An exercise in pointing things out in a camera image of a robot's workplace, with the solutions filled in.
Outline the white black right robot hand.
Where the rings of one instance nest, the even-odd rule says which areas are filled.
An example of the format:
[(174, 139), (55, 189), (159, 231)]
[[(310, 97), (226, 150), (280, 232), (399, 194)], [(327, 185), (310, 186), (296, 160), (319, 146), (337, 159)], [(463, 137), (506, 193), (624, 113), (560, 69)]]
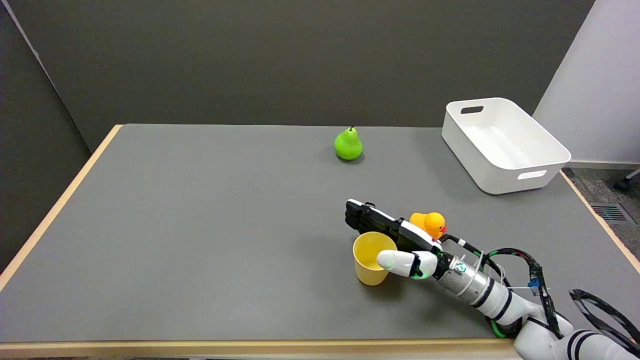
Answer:
[(395, 275), (439, 281), (451, 262), (451, 255), (442, 248), (441, 237), (447, 227), (439, 212), (414, 213), (409, 219), (395, 219), (377, 209), (374, 203), (348, 199), (345, 223), (359, 234), (381, 233), (393, 241), (396, 249), (382, 251), (375, 260)]

